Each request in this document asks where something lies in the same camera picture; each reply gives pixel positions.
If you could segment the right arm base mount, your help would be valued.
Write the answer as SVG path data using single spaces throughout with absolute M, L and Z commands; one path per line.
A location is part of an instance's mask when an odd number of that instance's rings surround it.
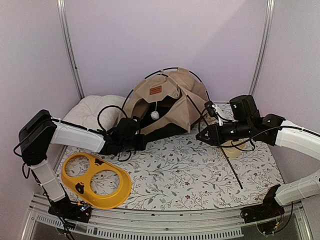
M 271 187 L 264 196 L 262 203 L 254 206 L 247 206 L 241 209 L 240 217 L 245 223 L 252 223 L 277 217 L 285 213 L 284 207 L 279 205 L 276 200 L 276 191 L 280 187 L 277 184 Z

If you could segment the beige fabric pet tent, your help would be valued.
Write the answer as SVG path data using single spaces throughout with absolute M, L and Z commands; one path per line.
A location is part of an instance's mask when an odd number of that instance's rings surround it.
M 147 137 L 189 133 L 201 117 L 209 94 L 202 80 L 182 67 L 155 71 L 136 85 L 122 108 L 138 117 Z

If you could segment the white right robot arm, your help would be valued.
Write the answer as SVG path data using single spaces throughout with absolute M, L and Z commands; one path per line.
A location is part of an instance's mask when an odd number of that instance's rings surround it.
M 224 122 L 216 105 L 208 101 L 205 109 L 219 122 L 200 130 L 196 139 L 208 145 L 224 148 L 227 141 L 260 141 L 271 146 L 285 147 L 320 158 L 320 135 L 302 126 L 298 126 L 282 116 L 260 115 L 252 95 L 240 95 L 230 101 L 233 121 Z M 279 206 L 306 199 L 320 193 L 320 172 L 316 171 L 291 183 L 280 184 L 269 189 L 258 213 L 262 218 L 269 218 Z

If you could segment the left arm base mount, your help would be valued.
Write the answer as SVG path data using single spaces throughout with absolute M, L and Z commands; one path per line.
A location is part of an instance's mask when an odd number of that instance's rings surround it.
M 60 217 L 65 220 L 73 220 L 82 223 L 88 223 L 91 218 L 91 207 L 82 210 L 83 205 L 78 205 L 71 201 L 67 194 L 58 201 L 53 201 L 48 198 L 50 207 L 48 213 Z

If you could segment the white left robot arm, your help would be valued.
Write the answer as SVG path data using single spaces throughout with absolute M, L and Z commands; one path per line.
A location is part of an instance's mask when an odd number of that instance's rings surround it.
M 122 118 L 110 130 L 93 130 L 51 116 L 48 110 L 40 110 L 18 134 L 18 144 L 13 148 L 15 155 L 31 169 L 32 174 L 48 198 L 55 202 L 55 209 L 63 216 L 74 213 L 74 205 L 66 200 L 62 185 L 47 161 L 50 145 L 73 146 L 98 153 L 118 155 L 123 151 L 142 151 L 146 148 L 145 135 L 140 133 L 140 120 Z

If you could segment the black tent pole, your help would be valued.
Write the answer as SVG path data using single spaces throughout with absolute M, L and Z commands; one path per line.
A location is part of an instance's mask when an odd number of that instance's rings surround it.
M 201 121 L 204 120 L 204 123 L 205 123 L 207 126 L 209 126 L 209 124 L 208 124 L 208 122 L 205 120 L 205 117 L 204 117 L 203 113 L 200 112 L 199 108 L 196 106 L 196 104 L 195 104 L 194 101 L 191 99 L 191 97 L 190 97 L 189 95 L 187 95 L 186 97 L 190 100 L 190 102 L 192 103 L 192 105 L 194 106 L 194 108 L 195 108 L 195 109 L 197 110 L 197 112 L 199 113 L 199 120 L 197 121 L 197 123 L 198 123 L 198 133 L 200 133 Z M 242 189 L 243 189 L 242 183 L 241 183 L 241 181 L 240 181 L 240 179 L 239 179 L 239 177 L 238 177 L 238 174 L 236 173 L 234 167 L 232 166 L 232 164 L 231 164 L 231 162 L 230 162 L 230 160 L 229 160 L 229 157 L 227 156 L 227 154 L 226 154 L 226 152 L 225 152 L 225 150 L 224 150 L 224 147 L 221 145 L 220 140 L 218 140 L 218 144 L 215 145 L 215 146 L 218 147 L 218 148 L 221 150 L 224 158 L 226 159 L 226 161 L 227 161 L 230 169 L 232 170 L 232 172 L 233 172 L 233 174 L 234 174 L 234 176 L 235 176 L 235 178 L 236 178 L 236 180 L 237 180 L 237 182 L 238 182 L 238 184 L 239 184 L 240 189 L 242 190 Z
M 182 67 L 161 69 L 145 77 L 134 89 L 123 109 L 128 116 L 143 118 L 155 109 L 162 117 L 166 113 L 192 105 L 187 95 L 199 109 L 209 100 L 207 89 L 200 78 Z

